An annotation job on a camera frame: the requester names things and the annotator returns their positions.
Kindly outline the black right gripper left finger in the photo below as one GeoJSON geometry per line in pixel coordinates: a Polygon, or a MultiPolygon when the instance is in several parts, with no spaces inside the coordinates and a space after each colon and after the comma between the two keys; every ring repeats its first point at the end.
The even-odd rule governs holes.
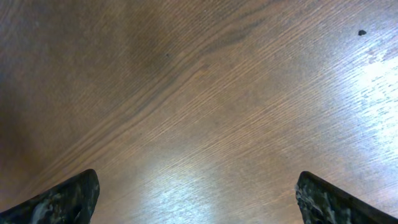
{"type": "Polygon", "coordinates": [[[1,224],[89,224],[99,195],[98,176],[87,169],[1,212],[1,224]]]}

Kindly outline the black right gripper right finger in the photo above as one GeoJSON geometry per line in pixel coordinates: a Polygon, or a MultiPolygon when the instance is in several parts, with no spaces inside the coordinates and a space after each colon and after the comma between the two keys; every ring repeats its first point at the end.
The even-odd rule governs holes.
{"type": "Polygon", "coordinates": [[[305,224],[397,224],[397,218],[309,171],[300,173],[295,198],[305,224]]]}

